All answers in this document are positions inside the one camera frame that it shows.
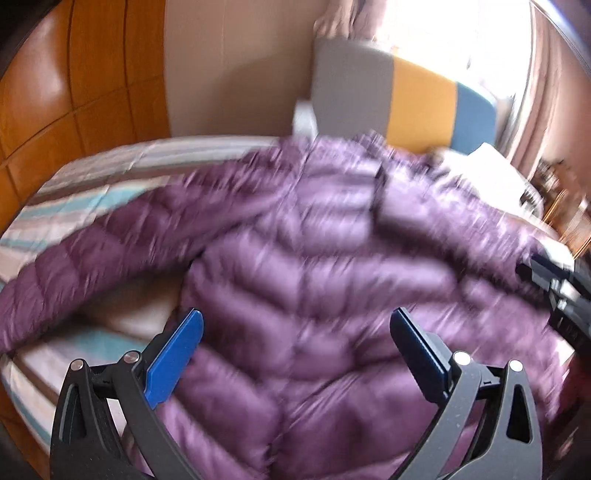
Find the purple quilted down jacket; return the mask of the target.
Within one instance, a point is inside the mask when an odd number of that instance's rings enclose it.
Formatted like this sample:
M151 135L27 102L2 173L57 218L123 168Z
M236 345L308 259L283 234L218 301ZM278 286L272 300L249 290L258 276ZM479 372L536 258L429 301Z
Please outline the purple quilted down jacket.
M563 369L516 273L531 230L377 135L284 139L99 216L1 292L9 353L139 277L182 276L204 339L157 415L206 479L385 479L427 429L389 331L406 308L453 350L521 361L542 424Z

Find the rattan wooden chair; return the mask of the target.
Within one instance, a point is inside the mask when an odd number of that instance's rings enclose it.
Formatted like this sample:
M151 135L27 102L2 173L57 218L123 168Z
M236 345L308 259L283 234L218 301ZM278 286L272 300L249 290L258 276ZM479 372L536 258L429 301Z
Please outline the rattan wooden chair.
M575 259L590 249L589 202L580 190L558 184L548 192L543 221L556 231Z

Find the white printed pillow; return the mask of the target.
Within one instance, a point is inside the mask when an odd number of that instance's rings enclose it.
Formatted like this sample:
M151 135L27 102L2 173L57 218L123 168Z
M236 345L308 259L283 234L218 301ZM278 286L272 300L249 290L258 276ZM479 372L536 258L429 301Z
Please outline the white printed pillow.
M542 218L544 201L539 192L491 144L482 143L470 154L443 147L432 154L444 169L466 181L485 203L522 218Z

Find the right pink curtain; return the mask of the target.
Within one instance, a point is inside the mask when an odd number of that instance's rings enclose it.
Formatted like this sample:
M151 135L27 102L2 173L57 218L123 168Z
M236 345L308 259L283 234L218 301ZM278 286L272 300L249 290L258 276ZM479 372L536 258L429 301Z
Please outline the right pink curtain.
M541 161L564 160L590 182L590 52L559 11L533 1L526 86L504 152L531 178Z

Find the pink curtain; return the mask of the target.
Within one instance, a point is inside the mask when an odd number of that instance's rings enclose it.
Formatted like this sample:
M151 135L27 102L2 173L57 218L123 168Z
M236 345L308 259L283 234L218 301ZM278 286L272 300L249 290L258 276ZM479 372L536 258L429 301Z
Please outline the pink curtain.
M387 3L387 0L329 1L325 13L315 21L315 37L373 41L384 21Z
M504 152L531 178L541 161L564 160L590 182L590 52L559 11L533 1L526 86Z

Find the striped bed cover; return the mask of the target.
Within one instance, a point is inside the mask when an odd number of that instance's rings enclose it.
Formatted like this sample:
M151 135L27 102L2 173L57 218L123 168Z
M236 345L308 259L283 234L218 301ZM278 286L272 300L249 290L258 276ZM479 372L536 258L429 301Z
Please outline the striped bed cover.
M1 282L8 283L47 247L145 191L174 182L205 163L242 157L276 138L201 136L117 147L62 167L1 237ZM1 381L42 451L58 391L77 357L111 363L158 334L177 301L180 281L143 277L83 306L73 321L1 359Z

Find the window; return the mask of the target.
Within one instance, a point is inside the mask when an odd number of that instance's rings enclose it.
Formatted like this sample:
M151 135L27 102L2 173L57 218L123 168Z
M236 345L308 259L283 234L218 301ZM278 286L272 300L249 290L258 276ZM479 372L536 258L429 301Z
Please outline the window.
M526 82L531 17L528 1L389 1L376 40L507 104Z

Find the grey yellow blue sofa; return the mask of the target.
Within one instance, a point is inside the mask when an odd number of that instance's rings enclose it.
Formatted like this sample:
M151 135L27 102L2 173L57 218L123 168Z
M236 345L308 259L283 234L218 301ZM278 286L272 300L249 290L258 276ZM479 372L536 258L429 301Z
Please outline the grey yellow blue sofa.
M352 138L367 131L413 153L470 154L496 137L489 95L369 42L315 41L311 97L294 107L295 135Z

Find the left pink curtain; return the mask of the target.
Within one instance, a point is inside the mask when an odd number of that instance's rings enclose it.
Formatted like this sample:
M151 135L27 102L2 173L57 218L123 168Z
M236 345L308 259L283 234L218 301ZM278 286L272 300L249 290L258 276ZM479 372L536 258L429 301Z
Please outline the left pink curtain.
M315 21L315 37L373 41L384 21L387 3L387 0L329 1L325 13Z

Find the wooden wardrobe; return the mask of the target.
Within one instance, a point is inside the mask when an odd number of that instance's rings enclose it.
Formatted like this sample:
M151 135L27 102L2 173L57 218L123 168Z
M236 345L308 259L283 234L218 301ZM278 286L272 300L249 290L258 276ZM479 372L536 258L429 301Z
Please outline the wooden wardrobe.
M162 1L60 1L1 77L1 225L62 166L170 134Z

